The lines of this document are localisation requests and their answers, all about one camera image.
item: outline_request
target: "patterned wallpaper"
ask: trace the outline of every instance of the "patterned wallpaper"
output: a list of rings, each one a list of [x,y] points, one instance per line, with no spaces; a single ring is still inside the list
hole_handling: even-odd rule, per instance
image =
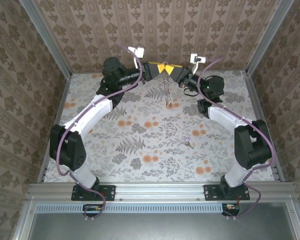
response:
[[[64,84],[21,4],[0,0],[0,240],[37,181]]]
[[[300,200],[300,0],[295,0],[253,80],[285,177]]]
[[[216,69],[244,69],[279,0],[34,0],[73,73],[102,69],[119,45],[144,60],[186,66],[191,52],[225,56]]]

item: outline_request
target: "small key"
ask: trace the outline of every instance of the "small key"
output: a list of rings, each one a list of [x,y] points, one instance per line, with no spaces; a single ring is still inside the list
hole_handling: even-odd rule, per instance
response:
[[[194,149],[194,148],[190,145],[190,142],[188,142],[188,141],[186,141],[184,145],[186,145],[186,146],[188,146],[188,147]]]

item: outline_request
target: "ventilation grille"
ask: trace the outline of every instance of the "ventilation grille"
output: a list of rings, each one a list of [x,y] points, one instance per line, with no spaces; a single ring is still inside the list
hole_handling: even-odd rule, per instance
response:
[[[189,204],[125,204],[125,203],[108,203],[105,206],[104,213],[135,213],[135,214],[172,214],[172,213],[222,213],[221,203],[189,203]],[[82,203],[46,203],[36,206],[37,214],[56,214],[56,213],[83,213]]]

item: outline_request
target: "floral carpet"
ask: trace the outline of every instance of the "floral carpet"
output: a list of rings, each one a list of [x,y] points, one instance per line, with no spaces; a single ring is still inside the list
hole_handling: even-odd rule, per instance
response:
[[[224,78],[223,104],[255,120],[244,72],[209,71]],[[75,117],[94,97],[102,74],[74,74],[61,124]],[[199,96],[186,96],[169,79],[172,105],[166,107],[164,82],[157,78],[126,92],[119,105],[102,118],[84,139],[86,161],[101,182],[220,181],[233,165],[234,136],[198,112]],[[250,181],[271,181],[270,168]],[[45,182],[70,182],[58,175],[50,160]]]

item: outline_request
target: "wallpaper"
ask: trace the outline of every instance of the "wallpaper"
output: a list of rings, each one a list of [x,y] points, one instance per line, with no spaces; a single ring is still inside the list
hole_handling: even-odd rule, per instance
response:
[[[244,69],[279,0],[34,0],[73,73],[95,72],[119,45],[144,61],[189,65],[190,53],[225,56],[215,69]]]
[[[0,0],[0,240],[37,181],[64,84],[21,4]]]
[[[208,71],[204,77],[211,75],[224,78],[223,103],[255,120],[242,71]],[[72,75],[62,124],[93,99],[101,79],[102,74]],[[219,182],[232,167],[236,161],[233,132],[199,113],[197,100],[202,97],[186,96],[170,77],[168,91],[165,89],[159,75],[126,92],[83,140],[86,162],[101,182]],[[169,107],[165,92],[172,100]],[[249,178],[273,179],[270,168]],[[71,178],[60,176],[56,162],[50,160],[44,181],[67,182]]]
[[[300,0],[252,75],[286,180],[300,200]]]

